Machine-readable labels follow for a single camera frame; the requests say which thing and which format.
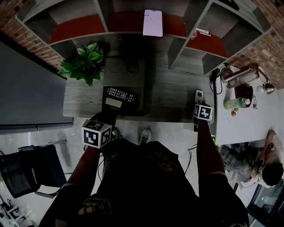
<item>person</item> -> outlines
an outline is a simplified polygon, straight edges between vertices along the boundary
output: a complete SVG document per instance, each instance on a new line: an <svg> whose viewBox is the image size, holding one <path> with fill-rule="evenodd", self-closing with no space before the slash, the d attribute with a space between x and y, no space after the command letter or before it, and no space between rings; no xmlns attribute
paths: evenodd
<svg viewBox="0 0 284 227"><path fill-rule="evenodd" d="M103 179L94 187L100 153ZM178 155L143 131L139 145L126 139L88 147L40 222L45 226L249 226L241 200L227 182L208 123L198 121L199 197Z"/></svg>
<svg viewBox="0 0 284 227"><path fill-rule="evenodd" d="M270 130L262 149L223 145L220 150L225 169L234 172L234 181L253 182L269 188L279 183L283 176L281 154L284 150L277 134Z"/></svg>

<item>white tile floor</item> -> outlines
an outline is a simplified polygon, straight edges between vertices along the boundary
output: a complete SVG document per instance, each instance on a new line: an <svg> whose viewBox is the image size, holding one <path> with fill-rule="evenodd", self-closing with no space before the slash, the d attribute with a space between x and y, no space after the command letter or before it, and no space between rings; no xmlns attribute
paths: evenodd
<svg viewBox="0 0 284 227"><path fill-rule="evenodd" d="M5 154L9 154L17 152L18 148L22 146L44 145L49 142L67 139L66 144L56 145L56 149L64 172L72 172L83 154L81 126L84 121L84 118L78 118L74 126L68 129L0 135L0 150ZM139 141L142 130L144 128L150 128L152 141L159 141L169 150L178 154L179 161L184 169L186 169L189 161L187 149L197 142L197 133L184 129L188 127L185 127L182 123L119 120L116 123L116 127L120 129L123 137L136 144ZM198 172L195 150L192 152L191 164L186 177L191 183L195 193L198 195ZM100 180L97 175L93 193L97 191L99 184ZM40 191L51 193L54 192L54 189L44 186ZM0 194L5 198L11 197L4 183L0 184ZM35 223L39 223L53 200L31 193L14 199L14 201L30 214L30 218L35 221Z"/></svg>

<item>forearm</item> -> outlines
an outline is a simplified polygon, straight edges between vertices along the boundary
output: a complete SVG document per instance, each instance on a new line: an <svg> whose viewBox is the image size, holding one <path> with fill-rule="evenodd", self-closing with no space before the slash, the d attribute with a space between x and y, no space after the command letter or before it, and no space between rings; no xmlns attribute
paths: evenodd
<svg viewBox="0 0 284 227"><path fill-rule="evenodd" d="M68 180L68 183L80 188L85 196L89 196L94 187L99 164L99 155L99 149L89 146Z"/></svg>
<svg viewBox="0 0 284 227"><path fill-rule="evenodd" d="M197 167L199 178L214 172L225 173L223 160L212 140L208 124L203 121L198 121Z"/></svg>

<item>bottle cap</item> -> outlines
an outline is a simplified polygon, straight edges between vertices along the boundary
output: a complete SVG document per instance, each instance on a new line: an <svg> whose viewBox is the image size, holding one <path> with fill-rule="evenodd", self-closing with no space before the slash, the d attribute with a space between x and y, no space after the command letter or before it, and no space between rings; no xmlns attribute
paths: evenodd
<svg viewBox="0 0 284 227"><path fill-rule="evenodd" d="M245 100L245 104L246 104L246 105L249 105L249 104L250 104L250 100L249 100L248 98Z"/></svg>

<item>white table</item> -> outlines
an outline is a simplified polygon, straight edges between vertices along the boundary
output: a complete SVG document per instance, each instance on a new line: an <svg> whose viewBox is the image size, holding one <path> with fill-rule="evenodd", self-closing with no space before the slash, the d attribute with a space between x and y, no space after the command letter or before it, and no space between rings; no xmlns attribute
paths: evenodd
<svg viewBox="0 0 284 227"><path fill-rule="evenodd" d="M265 139L269 129L276 133L279 130L280 101L278 90L271 94L258 93L256 87L262 85L260 79L248 83L256 96L257 110L253 109L253 102L249 108L239 108L236 116L231 115L232 110L223 107L224 100L235 99L234 88L228 89L223 84L223 92L217 95L217 127L216 143L235 144ZM217 92L221 91L220 79L216 80Z"/></svg>

